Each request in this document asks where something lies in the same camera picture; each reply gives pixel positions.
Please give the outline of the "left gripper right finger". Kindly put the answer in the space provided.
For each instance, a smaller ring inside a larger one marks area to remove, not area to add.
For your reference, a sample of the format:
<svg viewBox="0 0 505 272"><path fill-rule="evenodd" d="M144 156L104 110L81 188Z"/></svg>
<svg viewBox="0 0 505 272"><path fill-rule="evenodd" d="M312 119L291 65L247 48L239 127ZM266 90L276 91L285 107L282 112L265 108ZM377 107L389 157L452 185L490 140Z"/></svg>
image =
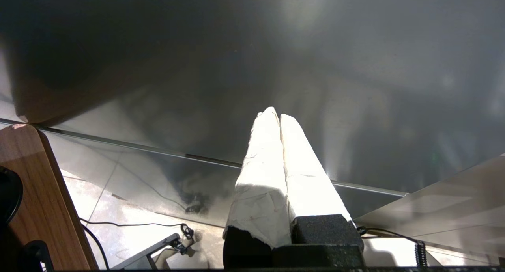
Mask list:
<svg viewBox="0 0 505 272"><path fill-rule="evenodd" d="M292 243L361 257L364 242L301 125L282 114L280 132Z"/></svg>

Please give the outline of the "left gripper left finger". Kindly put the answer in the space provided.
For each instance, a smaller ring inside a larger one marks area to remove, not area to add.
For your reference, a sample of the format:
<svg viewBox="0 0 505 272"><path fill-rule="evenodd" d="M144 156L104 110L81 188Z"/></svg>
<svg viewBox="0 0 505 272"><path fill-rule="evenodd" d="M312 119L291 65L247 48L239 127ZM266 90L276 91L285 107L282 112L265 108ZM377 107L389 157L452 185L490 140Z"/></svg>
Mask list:
<svg viewBox="0 0 505 272"><path fill-rule="evenodd" d="M272 267L274 250L292 243L280 121L274 107L258 113L252 125L223 239L226 270Z"/></svg>

